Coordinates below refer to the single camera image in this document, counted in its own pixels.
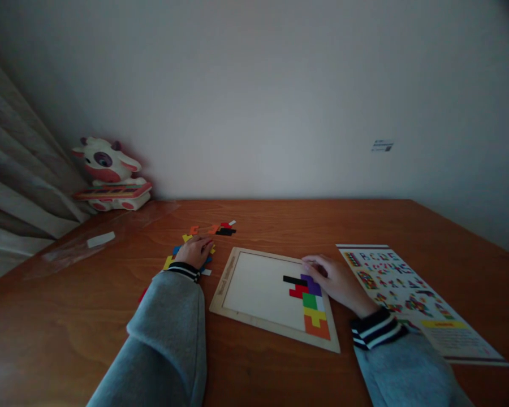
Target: green puzzle piece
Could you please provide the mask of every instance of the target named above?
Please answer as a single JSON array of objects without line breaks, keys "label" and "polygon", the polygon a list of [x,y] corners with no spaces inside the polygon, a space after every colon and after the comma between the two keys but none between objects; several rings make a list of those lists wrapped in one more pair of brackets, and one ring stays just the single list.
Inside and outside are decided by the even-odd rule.
[{"label": "green puzzle piece", "polygon": [[317,309],[317,300],[313,294],[304,293],[303,295],[304,307]]}]

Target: white wall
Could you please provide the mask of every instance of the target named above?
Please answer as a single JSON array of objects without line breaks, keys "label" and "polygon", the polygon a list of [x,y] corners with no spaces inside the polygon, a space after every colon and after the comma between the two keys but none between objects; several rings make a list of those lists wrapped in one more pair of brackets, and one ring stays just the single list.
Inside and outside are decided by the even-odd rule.
[{"label": "white wall", "polygon": [[0,0],[0,60],[65,148],[116,136],[157,196],[412,198],[509,249],[505,5]]}]

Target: cow figure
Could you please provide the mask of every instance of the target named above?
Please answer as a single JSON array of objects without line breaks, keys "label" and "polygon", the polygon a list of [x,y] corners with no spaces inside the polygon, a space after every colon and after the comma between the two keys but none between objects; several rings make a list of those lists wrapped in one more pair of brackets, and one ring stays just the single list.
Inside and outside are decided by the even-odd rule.
[{"label": "cow figure", "polygon": [[145,184],[143,178],[131,178],[133,172],[141,170],[138,161],[128,157],[120,149],[118,141],[113,144],[102,138],[83,137],[83,147],[72,149],[76,157],[85,157],[85,169],[94,177],[92,184],[99,185],[125,185]]},{"label": "cow figure", "polygon": [[75,199],[88,201],[99,211],[137,210],[149,200],[151,183],[142,177],[132,178],[132,173],[140,171],[141,165],[121,151],[118,141],[111,144],[101,138],[83,137],[81,144],[83,147],[72,151],[76,157],[85,158],[85,169],[94,180],[93,188],[75,194]]}]

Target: orange puzzle piece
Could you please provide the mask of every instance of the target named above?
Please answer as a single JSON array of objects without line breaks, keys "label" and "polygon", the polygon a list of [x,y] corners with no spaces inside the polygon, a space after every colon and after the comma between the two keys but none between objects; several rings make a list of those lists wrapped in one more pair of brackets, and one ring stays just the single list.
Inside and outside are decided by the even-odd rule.
[{"label": "orange puzzle piece", "polygon": [[311,320],[311,317],[308,315],[304,315],[304,322],[305,322],[305,331],[313,336],[318,336],[323,339],[330,340],[330,330],[328,329],[328,322],[321,319],[321,327],[317,328],[316,326],[313,326],[313,322]]}]

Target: black and white striped cuff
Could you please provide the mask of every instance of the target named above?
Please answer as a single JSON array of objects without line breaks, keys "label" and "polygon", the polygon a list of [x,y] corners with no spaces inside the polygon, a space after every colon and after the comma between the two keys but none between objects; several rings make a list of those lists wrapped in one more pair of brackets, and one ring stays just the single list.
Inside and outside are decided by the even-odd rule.
[{"label": "black and white striped cuff", "polygon": [[195,283],[197,283],[200,278],[200,270],[197,270],[195,267],[188,263],[173,262],[170,264],[170,267],[168,267],[168,271],[183,274],[185,277],[190,278]]},{"label": "black and white striped cuff", "polygon": [[351,329],[354,345],[364,350],[394,342],[409,332],[386,308],[364,319],[352,320]]}]

